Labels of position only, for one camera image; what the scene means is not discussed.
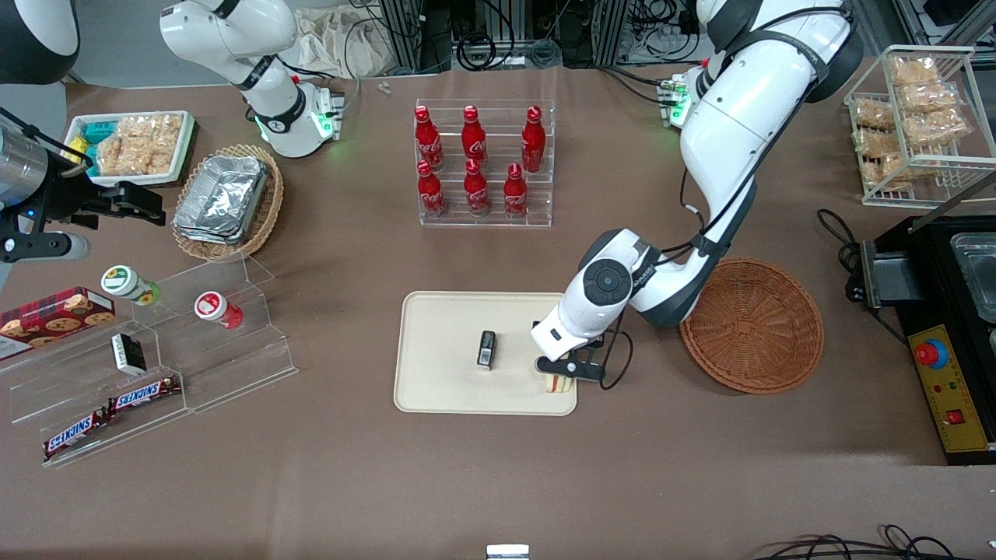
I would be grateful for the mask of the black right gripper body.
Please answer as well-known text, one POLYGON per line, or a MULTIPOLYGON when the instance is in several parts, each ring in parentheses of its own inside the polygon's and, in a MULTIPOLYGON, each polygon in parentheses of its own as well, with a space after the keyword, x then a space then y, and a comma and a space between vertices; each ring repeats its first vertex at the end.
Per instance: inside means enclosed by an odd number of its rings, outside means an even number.
POLYGON ((116 212, 113 192, 88 177, 43 178, 23 212, 116 212))

